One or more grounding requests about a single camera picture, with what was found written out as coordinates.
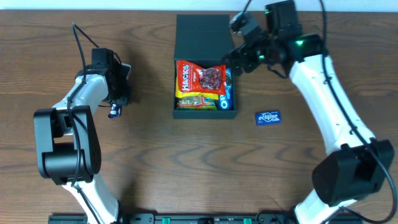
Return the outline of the dark blue Cadbury chocolate bar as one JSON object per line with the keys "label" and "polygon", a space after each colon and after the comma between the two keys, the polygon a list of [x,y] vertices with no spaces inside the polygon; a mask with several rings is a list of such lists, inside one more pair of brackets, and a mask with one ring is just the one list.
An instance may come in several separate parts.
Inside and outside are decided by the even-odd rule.
{"label": "dark blue Cadbury chocolate bar", "polygon": [[119,118],[122,114],[122,105],[112,104],[111,109],[108,114],[109,119],[116,119]]}

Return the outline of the red Hacks candy bag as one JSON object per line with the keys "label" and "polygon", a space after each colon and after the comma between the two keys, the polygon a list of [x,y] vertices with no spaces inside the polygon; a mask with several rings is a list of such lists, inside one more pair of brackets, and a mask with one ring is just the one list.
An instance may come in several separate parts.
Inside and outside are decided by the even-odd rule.
{"label": "red Hacks candy bag", "polygon": [[197,92],[217,95],[226,93],[225,65],[202,68],[195,63],[178,60],[176,66],[178,89],[182,93]]}

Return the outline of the blue Oreo cookie pack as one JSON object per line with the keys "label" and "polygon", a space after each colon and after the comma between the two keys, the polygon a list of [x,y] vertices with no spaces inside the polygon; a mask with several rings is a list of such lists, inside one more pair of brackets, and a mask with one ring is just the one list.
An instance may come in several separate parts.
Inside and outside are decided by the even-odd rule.
{"label": "blue Oreo cookie pack", "polygon": [[220,95],[218,98],[218,109],[219,110],[231,110],[233,107],[233,88],[232,88],[232,73],[231,69],[226,69],[226,79],[225,79],[225,90],[224,95]]}

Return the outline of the yellow Hacks candy bag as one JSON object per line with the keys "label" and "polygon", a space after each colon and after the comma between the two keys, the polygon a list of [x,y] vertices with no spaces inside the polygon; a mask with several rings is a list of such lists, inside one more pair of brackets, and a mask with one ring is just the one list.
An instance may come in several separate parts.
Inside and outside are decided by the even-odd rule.
{"label": "yellow Hacks candy bag", "polygon": [[206,98],[212,99],[212,100],[218,100],[219,96],[214,93],[200,93],[200,92],[182,92],[178,89],[178,80],[176,80],[176,87],[175,87],[175,96],[177,98],[183,98],[183,97],[191,97],[191,96],[204,96]]}

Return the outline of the blue Eclipse mint box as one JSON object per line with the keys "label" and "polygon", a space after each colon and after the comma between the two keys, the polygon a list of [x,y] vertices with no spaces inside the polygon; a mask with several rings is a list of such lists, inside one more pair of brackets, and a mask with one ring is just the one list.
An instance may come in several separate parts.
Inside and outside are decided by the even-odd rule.
{"label": "blue Eclipse mint box", "polygon": [[256,113],[254,117],[257,126],[279,124],[282,122],[279,110]]}

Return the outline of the green Haribo gummy bag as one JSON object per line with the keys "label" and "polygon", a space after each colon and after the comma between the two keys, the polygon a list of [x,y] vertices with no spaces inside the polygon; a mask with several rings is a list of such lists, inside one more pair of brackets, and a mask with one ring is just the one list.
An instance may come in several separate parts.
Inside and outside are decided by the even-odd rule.
{"label": "green Haribo gummy bag", "polygon": [[179,98],[176,108],[178,110],[217,110],[216,103],[213,99],[205,96],[185,96]]}

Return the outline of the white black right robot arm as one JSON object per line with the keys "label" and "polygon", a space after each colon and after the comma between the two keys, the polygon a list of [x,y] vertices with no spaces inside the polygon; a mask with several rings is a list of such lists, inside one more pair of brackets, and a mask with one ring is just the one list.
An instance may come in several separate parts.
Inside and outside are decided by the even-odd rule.
{"label": "white black right robot arm", "polygon": [[312,172],[313,190],[295,206],[295,223],[329,223],[341,212],[355,220],[363,216],[350,206],[380,191],[388,183],[392,198],[397,188],[389,173],[394,148],[378,140],[363,123],[333,68],[326,35],[304,34],[295,3],[281,1],[265,9],[267,28],[247,11],[235,15],[230,29],[243,43],[224,56],[237,74],[250,73],[260,65],[289,79],[305,98],[322,134],[326,158]]}

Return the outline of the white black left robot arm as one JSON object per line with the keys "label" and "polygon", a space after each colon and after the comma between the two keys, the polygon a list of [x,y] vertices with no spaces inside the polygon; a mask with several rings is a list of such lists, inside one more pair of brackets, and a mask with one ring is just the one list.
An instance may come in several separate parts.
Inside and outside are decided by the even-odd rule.
{"label": "white black left robot arm", "polygon": [[101,103],[110,118],[121,115],[129,101],[131,66],[107,48],[91,51],[91,64],[75,77],[67,95],[48,109],[34,113],[39,174],[69,191],[85,211],[81,218],[58,218],[61,223],[117,223],[118,200],[101,174],[101,148],[93,116]]}

